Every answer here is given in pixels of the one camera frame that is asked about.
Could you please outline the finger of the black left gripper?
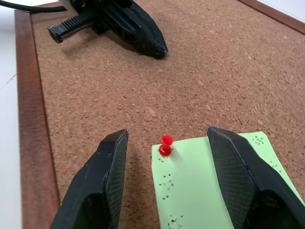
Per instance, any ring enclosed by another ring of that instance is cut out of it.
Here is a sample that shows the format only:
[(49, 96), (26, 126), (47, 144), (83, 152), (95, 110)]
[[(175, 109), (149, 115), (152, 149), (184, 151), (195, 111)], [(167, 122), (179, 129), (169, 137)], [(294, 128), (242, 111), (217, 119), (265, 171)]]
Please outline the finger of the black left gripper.
[(135, 1), (131, 1), (130, 12), (139, 27), (137, 43), (141, 53), (167, 53), (168, 48), (163, 34), (155, 21)]
[[(137, 51), (139, 51), (139, 45), (137, 43), (137, 38), (139, 35), (139, 27), (136, 25), (136, 23), (133, 21), (133, 15), (130, 12), (130, 7), (128, 8), (122, 8), (119, 9), (119, 7), (108, 7), (108, 9), (105, 10), (106, 12), (121, 12), (122, 16), (119, 16), (118, 14), (115, 14), (114, 17), (112, 17), (116, 22), (118, 22), (121, 26), (123, 26), (123, 31), (127, 32), (131, 36), (131, 42), (128, 43), (130, 46), (135, 48)], [(147, 56), (151, 56), (154, 58), (163, 58), (166, 56), (166, 53), (142, 53)]]

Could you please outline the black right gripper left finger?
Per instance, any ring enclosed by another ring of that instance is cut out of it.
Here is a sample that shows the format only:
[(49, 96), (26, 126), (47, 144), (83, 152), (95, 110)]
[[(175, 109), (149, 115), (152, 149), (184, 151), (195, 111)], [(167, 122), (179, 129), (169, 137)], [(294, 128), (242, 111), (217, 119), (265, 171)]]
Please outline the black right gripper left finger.
[(72, 179), (52, 229), (116, 229), (119, 226), (129, 132), (107, 135)]

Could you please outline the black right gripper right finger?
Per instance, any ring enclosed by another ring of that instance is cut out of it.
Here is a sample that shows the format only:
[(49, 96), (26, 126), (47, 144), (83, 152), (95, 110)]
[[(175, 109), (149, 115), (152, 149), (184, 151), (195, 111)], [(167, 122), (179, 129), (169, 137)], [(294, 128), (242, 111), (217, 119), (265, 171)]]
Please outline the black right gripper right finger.
[(236, 229), (303, 229), (305, 206), (248, 140), (209, 126), (221, 194)]

